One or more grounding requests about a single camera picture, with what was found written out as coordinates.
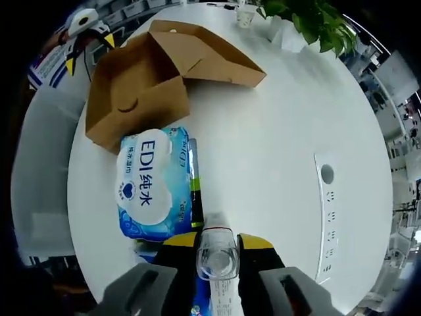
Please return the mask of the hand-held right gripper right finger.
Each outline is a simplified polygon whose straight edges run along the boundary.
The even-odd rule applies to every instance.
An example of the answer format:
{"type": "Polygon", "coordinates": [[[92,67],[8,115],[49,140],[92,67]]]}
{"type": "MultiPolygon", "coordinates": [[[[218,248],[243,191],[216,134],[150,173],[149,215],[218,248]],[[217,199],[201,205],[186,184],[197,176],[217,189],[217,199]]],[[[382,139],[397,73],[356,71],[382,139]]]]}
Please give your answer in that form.
{"type": "Polygon", "coordinates": [[[240,233],[237,245],[244,315],[335,315],[330,293],[297,267],[285,266],[269,241],[240,233]]]}

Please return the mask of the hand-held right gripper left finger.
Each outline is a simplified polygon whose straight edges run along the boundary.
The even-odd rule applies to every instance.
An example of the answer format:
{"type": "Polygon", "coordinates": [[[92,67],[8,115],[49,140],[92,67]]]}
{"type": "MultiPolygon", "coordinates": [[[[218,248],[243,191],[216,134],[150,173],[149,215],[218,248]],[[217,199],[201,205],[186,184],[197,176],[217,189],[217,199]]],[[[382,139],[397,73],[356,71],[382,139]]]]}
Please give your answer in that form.
{"type": "Polygon", "coordinates": [[[96,315],[189,315],[195,295],[197,233],[175,235],[154,262],[139,263],[110,283],[96,315]]]}

